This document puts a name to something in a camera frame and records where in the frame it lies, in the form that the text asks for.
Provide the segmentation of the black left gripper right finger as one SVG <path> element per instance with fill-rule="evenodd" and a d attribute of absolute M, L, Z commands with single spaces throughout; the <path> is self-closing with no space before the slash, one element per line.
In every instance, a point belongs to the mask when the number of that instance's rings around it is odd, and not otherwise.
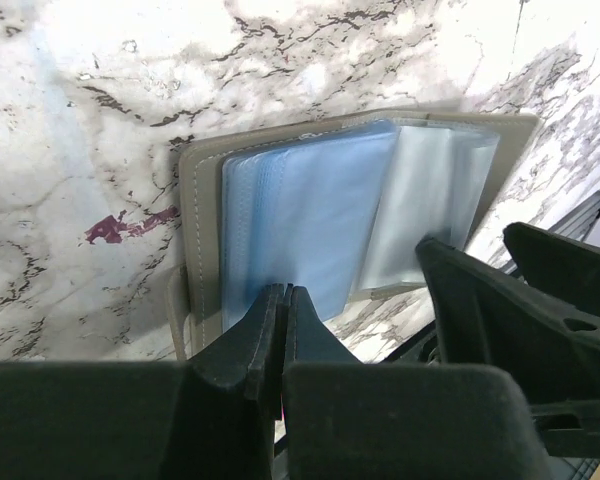
<path fill-rule="evenodd" d="M 513 378 L 485 365 L 365 364 L 292 290 L 283 367 L 293 479 L 547 479 Z"/>

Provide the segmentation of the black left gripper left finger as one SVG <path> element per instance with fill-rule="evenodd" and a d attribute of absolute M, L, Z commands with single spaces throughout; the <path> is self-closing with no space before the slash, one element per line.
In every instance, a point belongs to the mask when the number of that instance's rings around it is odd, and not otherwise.
<path fill-rule="evenodd" d="M 0 363 L 0 479 L 268 479 L 280 285 L 189 360 Z"/>

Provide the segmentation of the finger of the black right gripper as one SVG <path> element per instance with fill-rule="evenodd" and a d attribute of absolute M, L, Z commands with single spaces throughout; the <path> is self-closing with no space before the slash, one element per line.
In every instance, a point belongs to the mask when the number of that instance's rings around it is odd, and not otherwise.
<path fill-rule="evenodd" d="M 416 254 L 443 361 L 504 370 L 533 405 L 600 399 L 600 317 L 436 239 Z"/>
<path fill-rule="evenodd" d="M 559 333 L 600 345 L 600 247 L 525 223 L 507 226 L 504 242 L 526 283 L 566 307 L 548 324 L 511 319 L 502 331 L 516 340 Z"/>

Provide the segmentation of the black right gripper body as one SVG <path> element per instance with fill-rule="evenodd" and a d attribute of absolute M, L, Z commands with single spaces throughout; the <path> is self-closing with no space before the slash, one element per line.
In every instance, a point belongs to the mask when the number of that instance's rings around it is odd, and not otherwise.
<path fill-rule="evenodd" d="M 600 458 L 600 398 L 529 399 L 536 430 L 550 455 Z"/>

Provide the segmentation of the beige card holder wallet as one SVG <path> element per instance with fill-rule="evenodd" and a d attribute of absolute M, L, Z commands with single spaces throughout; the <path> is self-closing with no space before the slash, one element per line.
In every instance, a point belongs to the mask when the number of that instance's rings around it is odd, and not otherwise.
<path fill-rule="evenodd" d="M 166 287 L 177 358 L 268 284 L 307 288 L 321 320 L 422 287 L 418 242 L 464 248 L 538 126 L 385 108 L 193 143 L 179 160 L 185 262 Z"/>

